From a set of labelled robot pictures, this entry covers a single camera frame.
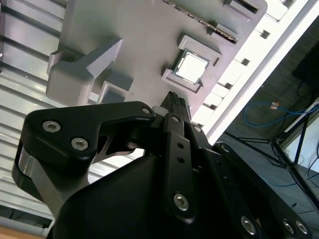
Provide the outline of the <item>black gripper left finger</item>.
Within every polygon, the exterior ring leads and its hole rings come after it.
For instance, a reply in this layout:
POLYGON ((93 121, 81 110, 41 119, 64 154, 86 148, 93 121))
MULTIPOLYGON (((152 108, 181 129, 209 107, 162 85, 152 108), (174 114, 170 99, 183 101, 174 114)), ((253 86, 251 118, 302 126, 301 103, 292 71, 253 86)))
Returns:
POLYGON ((75 193, 145 156, 164 162, 163 206, 182 223, 184 198, 175 176, 182 147, 177 94, 167 94, 159 114, 142 102, 124 102, 31 112, 24 120, 13 167, 15 183, 44 202, 57 220, 75 193))

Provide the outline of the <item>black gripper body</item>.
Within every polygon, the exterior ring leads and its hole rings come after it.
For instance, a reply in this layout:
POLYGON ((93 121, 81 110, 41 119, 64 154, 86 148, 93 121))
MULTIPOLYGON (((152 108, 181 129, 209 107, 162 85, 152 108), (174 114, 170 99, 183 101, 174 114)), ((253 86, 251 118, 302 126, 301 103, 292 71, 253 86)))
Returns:
POLYGON ((193 172, 197 215, 186 225, 163 206, 164 162, 137 159, 75 193, 62 207, 54 239, 243 239, 240 218, 231 218, 212 176, 220 155, 204 158, 193 172))

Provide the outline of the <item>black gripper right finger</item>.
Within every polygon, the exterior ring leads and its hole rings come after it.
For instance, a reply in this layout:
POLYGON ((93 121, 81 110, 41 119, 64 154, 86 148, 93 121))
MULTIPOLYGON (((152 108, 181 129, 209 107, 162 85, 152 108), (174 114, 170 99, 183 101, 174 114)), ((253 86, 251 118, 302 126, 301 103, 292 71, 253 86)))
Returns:
POLYGON ((180 214, 199 239, 311 239, 309 226, 228 145, 208 143, 190 122, 185 100, 174 98, 182 152, 175 176, 180 214))

